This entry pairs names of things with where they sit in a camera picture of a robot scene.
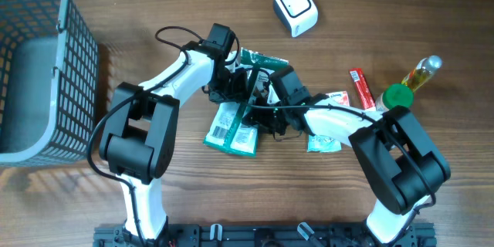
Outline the pale green wipes packet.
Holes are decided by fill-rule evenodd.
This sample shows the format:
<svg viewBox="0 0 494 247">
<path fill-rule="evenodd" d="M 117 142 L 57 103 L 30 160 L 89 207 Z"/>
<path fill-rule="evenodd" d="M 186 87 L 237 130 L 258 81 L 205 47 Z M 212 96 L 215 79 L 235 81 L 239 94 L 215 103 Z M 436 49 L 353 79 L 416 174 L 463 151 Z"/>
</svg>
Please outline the pale green wipes packet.
<svg viewBox="0 0 494 247">
<path fill-rule="evenodd" d="M 321 135 L 308 136 L 308 152 L 332 153 L 341 150 L 341 142 L 334 140 L 332 137 Z"/>
</svg>

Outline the green 3M gloves package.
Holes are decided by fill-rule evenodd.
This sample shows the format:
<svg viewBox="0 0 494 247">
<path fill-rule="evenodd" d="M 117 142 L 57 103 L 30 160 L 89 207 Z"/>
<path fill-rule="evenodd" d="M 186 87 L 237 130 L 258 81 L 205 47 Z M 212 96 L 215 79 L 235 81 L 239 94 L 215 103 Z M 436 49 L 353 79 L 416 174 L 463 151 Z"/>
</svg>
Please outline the green 3M gloves package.
<svg viewBox="0 0 494 247">
<path fill-rule="evenodd" d="M 246 79 L 240 83 L 246 85 L 247 98 L 219 105 L 204 144 L 227 154 L 254 157 L 259 125 L 249 116 L 250 106 L 261 106 L 264 100 L 269 104 L 279 101 L 269 85 L 269 75 L 288 65 L 286 59 L 242 49 L 229 69 L 234 74 L 245 72 Z"/>
</svg>

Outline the red sachet packet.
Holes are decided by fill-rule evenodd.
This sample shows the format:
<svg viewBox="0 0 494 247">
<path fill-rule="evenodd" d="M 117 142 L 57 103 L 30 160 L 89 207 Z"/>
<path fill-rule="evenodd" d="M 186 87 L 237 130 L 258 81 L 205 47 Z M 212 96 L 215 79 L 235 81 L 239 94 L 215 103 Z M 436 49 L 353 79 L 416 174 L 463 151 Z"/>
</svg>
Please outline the red sachet packet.
<svg viewBox="0 0 494 247">
<path fill-rule="evenodd" d="M 365 79 L 363 70 L 361 68 L 352 68 L 349 70 L 349 74 L 354 82 L 363 109 L 366 111 L 375 111 L 376 104 Z"/>
</svg>

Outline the green lid white jar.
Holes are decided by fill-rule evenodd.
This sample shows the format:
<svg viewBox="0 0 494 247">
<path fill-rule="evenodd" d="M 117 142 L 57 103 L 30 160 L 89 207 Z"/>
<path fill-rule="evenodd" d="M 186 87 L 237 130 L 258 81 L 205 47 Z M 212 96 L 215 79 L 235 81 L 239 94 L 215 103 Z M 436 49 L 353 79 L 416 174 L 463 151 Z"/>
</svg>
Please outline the green lid white jar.
<svg viewBox="0 0 494 247">
<path fill-rule="evenodd" d="M 390 85 L 377 99 L 376 110 L 385 112 L 396 106 L 409 108 L 414 102 L 414 94 L 407 86 L 395 83 Z"/>
</svg>

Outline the yellow liquid clear bottle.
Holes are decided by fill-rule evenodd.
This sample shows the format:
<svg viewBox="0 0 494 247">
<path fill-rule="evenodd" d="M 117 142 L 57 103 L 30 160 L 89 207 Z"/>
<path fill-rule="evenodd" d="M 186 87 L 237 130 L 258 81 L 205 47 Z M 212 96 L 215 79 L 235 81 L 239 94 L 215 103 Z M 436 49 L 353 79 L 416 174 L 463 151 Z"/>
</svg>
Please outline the yellow liquid clear bottle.
<svg viewBox="0 0 494 247">
<path fill-rule="evenodd" d="M 442 59 L 439 56 L 433 55 L 426 57 L 404 77 L 401 84 L 415 92 L 427 83 L 441 67 Z"/>
</svg>

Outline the orange Kleenex tissue pack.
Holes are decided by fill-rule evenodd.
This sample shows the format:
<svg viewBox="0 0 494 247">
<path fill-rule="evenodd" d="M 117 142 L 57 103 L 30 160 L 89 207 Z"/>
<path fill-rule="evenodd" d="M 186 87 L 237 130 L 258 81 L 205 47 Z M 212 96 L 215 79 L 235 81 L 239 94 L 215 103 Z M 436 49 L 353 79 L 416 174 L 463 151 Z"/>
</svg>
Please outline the orange Kleenex tissue pack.
<svg viewBox="0 0 494 247">
<path fill-rule="evenodd" d="M 350 106 L 350 99 L 347 91 L 332 92 L 328 93 L 327 96 L 340 105 L 344 105 L 347 107 Z"/>
</svg>

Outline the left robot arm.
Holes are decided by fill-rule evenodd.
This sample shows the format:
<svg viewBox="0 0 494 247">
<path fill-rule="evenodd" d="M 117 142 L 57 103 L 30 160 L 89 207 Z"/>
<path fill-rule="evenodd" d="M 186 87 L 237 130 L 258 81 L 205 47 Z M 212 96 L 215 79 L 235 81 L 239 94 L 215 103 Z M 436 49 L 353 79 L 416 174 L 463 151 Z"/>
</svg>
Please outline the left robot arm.
<svg viewBox="0 0 494 247">
<path fill-rule="evenodd" d="M 238 45 L 229 27 L 215 23 L 207 38 L 180 46 L 178 59 L 153 79 L 116 88 L 98 124 L 99 154 L 123 189 L 127 220 L 109 235 L 96 229 L 96 246 L 167 245 L 161 178 L 174 153 L 180 107 L 199 89 L 217 104 L 246 99 L 246 75 L 229 68 L 237 59 L 231 48 Z"/>
</svg>

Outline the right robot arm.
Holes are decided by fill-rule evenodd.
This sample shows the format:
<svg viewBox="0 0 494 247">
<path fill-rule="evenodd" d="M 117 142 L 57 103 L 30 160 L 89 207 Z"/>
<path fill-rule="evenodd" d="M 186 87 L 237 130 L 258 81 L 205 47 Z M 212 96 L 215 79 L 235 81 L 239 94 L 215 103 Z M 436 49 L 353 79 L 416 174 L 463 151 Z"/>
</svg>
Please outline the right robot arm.
<svg viewBox="0 0 494 247">
<path fill-rule="evenodd" d="M 436 204 L 451 168 L 407 107 L 372 112 L 341 105 L 326 94 L 311 94 L 291 66 L 270 74 L 269 85 L 278 102 L 257 97 L 246 123 L 272 134 L 292 127 L 351 147 L 377 198 L 364 222 L 374 244 L 398 243 L 414 218 Z"/>
</svg>

